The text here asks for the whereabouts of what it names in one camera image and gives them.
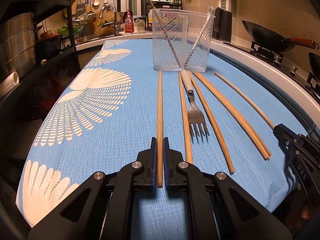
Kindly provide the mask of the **steel stock pot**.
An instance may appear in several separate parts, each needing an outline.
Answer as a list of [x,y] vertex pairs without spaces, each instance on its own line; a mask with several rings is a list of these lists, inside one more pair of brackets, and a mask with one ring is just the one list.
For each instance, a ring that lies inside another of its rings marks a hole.
[[35,66],[34,14],[19,14],[1,25],[1,81],[17,72],[26,76]]

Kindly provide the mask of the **black spice rack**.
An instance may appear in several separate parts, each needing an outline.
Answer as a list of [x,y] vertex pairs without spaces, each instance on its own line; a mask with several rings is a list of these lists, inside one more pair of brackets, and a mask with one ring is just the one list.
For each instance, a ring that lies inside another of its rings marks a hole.
[[[182,9],[182,0],[170,1],[151,1],[156,9]],[[144,20],[145,20],[145,30],[152,31],[152,12],[151,5],[147,0],[144,0]]]

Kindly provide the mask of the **black electric kettle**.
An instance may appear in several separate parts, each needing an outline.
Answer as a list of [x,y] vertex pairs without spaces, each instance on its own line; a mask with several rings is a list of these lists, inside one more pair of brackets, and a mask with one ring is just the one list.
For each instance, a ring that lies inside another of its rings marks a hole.
[[214,14],[212,38],[231,42],[232,39],[232,13],[217,7]]

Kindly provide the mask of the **red lidded black pot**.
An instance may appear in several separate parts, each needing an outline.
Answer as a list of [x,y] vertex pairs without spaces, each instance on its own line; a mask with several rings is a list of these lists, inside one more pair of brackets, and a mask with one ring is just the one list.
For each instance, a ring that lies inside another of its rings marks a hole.
[[35,43],[36,61],[48,60],[59,54],[61,50],[61,34],[49,35],[44,40]]

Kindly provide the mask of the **clear plastic utensil holder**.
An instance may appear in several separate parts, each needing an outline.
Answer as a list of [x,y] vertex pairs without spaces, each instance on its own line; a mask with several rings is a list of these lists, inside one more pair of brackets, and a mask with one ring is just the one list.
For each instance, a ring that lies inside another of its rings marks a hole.
[[207,68],[210,43],[212,39],[214,11],[209,23],[190,59],[186,68],[185,60],[191,51],[194,42],[200,33],[207,13],[200,13],[188,10],[177,9],[156,9],[162,23],[171,39],[178,59],[181,63],[180,68],[174,58],[174,55],[165,39],[161,26],[152,12],[152,59],[153,69],[163,72],[176,72],[182,69],[190,72],[205,72]]

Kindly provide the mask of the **kitchen faucet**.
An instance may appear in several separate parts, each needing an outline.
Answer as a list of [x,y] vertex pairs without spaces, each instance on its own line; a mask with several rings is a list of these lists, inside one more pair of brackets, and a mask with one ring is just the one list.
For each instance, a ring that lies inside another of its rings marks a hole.
[[117,9],[112,3],[105,3],[99,12],[97,23],[97,35],[118,36],[120,32],[124,31],[123,26],[124,13],[117,12]]

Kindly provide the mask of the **thin wooden chopstick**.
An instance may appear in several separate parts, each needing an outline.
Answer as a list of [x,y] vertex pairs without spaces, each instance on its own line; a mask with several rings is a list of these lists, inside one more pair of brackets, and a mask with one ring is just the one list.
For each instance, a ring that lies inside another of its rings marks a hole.
[[248,97],[246,96],[240,89],[238,89],[235,85],[233,85],[230,81],[228,81],[225,77],[220,75],[218,72],[214,72],[218,78],[220,78],[224,83],[229,85],[234,91],[236,91],[254,110],[263,118],[263,120],[270,126],[272,130],[274,130],[275,125],[272,121],[264,114],[264,112]]

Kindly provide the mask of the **white paper roll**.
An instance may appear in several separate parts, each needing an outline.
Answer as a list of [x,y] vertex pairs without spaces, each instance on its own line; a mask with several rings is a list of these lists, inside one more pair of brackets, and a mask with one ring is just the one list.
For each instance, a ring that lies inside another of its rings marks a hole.
[[19,84],[19,75],[17,72],[11,73],[1,84],[0,84],[0,99],[8,94],[13,88]]

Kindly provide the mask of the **metal fork grey handle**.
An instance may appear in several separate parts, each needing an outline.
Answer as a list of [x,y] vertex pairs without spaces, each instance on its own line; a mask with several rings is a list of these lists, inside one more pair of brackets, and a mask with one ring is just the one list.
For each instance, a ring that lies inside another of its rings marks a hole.
[[190,135],[192,137],[194,137],[195,135],[197,137],[209,136],[209,131],[206,126],[204,114],[201,112],[201,110],[197,107],[197,105],[195,103],[193,84],[191,82],[191,78],[190,78],[187,70],[183,69],[181,71],[181,77],[182,77],[182,81],[185,86],[185,89],[187,90],[187,96],[188,96],[188,100],[190,102],[190,107],[187,110]]

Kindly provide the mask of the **pink dish soap bottle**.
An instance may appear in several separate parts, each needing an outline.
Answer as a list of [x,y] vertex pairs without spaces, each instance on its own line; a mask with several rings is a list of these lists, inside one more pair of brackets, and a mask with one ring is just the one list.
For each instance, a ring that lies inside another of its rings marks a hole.
[[131,15],[130,9],[127,9],[127,12],[125,13],[125,20],[124,20],[124,31],[125,33],[133,33],[134,32],[134,20]]

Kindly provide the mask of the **blue patterned table cloth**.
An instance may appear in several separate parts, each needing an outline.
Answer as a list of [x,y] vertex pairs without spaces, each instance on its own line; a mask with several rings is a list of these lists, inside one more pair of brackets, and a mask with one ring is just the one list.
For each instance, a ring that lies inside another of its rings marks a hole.
[[[232,178],[269,211],[297,186],[272,129],[218,72],[245,93],[274,123],[296,133],[305,129],[268,90],[220,58],[209,55],[204,77],[244,116],[261,137],[265,161],[232,115],[201,83],[235,172]],[[180,90],[176,72],[162,73],[163,134],[183,152]],[[30,226],[96,171],[119,171],[150,147],[157,133],[158,72],[151,40],[106,42],[66,88],[45,118],[26,159],[16,205]]]

